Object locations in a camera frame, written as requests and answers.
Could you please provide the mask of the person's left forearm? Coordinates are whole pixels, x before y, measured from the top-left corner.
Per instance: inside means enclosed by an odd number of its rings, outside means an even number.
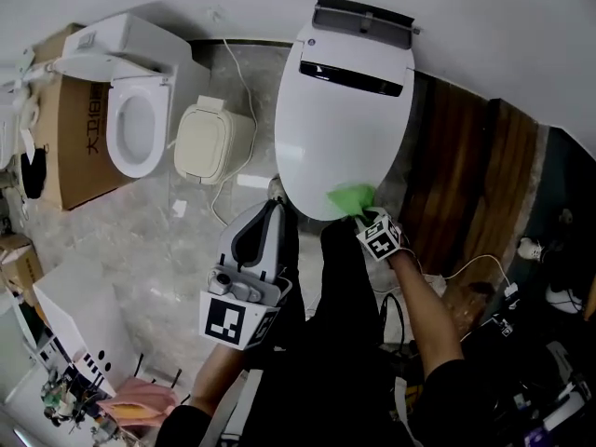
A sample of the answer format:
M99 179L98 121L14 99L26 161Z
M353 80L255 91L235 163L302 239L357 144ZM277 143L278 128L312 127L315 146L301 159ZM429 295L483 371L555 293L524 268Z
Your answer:
M189 405L213 416L246 364L245 351L218 344L196 375Z

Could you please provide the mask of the green cloth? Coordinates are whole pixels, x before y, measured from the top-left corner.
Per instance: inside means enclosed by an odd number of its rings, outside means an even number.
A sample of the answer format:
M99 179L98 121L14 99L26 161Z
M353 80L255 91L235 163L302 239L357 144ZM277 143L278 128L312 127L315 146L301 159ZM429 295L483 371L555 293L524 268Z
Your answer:
M376 189L369 184L359 183L341 186L327 193L327 198L343 217L372 219L368 213L373 206Z

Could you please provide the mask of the white toilet lid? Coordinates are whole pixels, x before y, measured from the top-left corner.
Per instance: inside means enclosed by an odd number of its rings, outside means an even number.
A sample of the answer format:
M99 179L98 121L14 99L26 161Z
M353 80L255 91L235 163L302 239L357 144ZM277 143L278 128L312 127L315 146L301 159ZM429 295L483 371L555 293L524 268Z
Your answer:
M378 187L386 177L408 124L413 103L413 55L373 45L354 63L337 48L315 56L297 41L286 61L275 113L278 173L291 203L305 216L344 217L328 194L351 185ZM400 87L379 93L332 81L331 68L347 69Z

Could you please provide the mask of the white paper sheet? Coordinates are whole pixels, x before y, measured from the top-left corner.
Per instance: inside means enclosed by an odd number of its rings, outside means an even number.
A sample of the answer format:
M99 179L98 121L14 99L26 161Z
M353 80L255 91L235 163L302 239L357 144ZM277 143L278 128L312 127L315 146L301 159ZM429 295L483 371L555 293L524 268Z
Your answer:
M239 173L237 176L237 185L243 187L249 187L259 190L265 190L268 188L271 177L251 175L247 173Z

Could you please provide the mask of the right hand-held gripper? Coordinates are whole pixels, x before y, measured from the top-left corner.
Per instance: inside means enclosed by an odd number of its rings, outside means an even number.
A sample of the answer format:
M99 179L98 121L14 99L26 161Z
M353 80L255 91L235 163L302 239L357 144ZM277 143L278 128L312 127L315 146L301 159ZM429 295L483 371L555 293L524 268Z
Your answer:
M401 249L401 230L385 209L364 209L356 224L359 242L375 261L383 261Z

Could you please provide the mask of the person's right forearm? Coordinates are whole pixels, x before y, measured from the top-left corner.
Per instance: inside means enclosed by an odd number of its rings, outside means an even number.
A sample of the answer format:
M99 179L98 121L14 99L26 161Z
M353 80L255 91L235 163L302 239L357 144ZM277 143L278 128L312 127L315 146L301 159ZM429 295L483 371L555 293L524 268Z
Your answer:
M404 297L413 338L425 378L441 365L464 358L453 318L441 298L427 283L418 262L407 250L389 257Z

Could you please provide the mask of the person's black clothing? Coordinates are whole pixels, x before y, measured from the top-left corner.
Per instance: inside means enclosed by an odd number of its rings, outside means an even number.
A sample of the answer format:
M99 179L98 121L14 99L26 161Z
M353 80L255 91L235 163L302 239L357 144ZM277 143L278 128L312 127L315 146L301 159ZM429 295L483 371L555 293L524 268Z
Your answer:
M392 419L395 377L355 229L344 219L321 233L315 314L305 314L293 287L264 342L245 351L243 371L257 369L262 378L239 447L490 447L492 408L465 358L424 376L407 427ZM155 447L200 446L214 415L189 401L163 422Z

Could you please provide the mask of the white open toilet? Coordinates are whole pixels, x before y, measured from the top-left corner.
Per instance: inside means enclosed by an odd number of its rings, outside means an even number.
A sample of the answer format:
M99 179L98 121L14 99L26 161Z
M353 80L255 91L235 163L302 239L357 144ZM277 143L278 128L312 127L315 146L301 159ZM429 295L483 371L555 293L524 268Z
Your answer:
M69 35L56 72L110 86L106 143L115 167L132 179L155 172L184 111L207 93L210 70L188 42L131 13Z

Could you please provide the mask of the cream lidded plastic box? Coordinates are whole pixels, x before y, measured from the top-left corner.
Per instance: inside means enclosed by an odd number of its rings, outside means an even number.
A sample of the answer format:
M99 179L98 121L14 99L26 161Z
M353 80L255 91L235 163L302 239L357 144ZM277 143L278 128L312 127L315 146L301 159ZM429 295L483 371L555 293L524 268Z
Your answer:
M186 180L216 185L250 159L256 125L226 108L226 101L199 96L183 113L174 167Z

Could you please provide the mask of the white panel with black slots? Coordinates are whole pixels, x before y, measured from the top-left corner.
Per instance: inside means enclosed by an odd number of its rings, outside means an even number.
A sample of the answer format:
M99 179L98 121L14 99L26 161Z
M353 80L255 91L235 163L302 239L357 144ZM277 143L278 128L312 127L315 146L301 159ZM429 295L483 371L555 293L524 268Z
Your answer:
M122 377L117 370L120 318L101 265L68 255L34 283L34 293L72 364L113 396Z

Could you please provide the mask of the wooden step platform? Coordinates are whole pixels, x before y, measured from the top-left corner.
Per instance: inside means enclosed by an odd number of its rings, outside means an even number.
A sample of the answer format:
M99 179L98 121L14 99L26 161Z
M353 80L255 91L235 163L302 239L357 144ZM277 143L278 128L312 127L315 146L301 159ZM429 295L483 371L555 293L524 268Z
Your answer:
M419 78L422 115L400 213L423 270L442 277L460 335L505 284L530 206L538 123L502 99Z

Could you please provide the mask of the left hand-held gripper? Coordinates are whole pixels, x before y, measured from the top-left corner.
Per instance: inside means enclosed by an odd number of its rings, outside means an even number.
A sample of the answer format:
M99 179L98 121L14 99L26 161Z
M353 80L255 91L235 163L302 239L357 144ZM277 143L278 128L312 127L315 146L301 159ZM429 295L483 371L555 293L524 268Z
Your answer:
M211 270L209 286L200 293L202 336L237 350L264 340L292 289L283 277L266 282L278 276L284 226L282 205L265 201L241 212L223 230L220 266Z

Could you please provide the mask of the small cardboard box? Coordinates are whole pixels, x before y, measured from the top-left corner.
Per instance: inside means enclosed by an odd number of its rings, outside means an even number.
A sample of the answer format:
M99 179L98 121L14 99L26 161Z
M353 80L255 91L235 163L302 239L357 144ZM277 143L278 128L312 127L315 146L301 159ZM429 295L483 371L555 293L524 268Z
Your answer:
M0 236L0 277L31 307L38 302L34 284L43 277L33 242L22 234Z

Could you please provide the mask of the large printed cardboard box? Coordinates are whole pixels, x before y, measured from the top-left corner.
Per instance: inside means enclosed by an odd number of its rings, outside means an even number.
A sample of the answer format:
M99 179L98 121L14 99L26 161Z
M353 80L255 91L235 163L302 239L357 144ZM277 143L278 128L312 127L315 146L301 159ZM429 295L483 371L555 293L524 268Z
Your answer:
M106 143L108 83L55 74L31 84L39 117L34 145L46 154L41 198L72 210L131 182L109 157Z

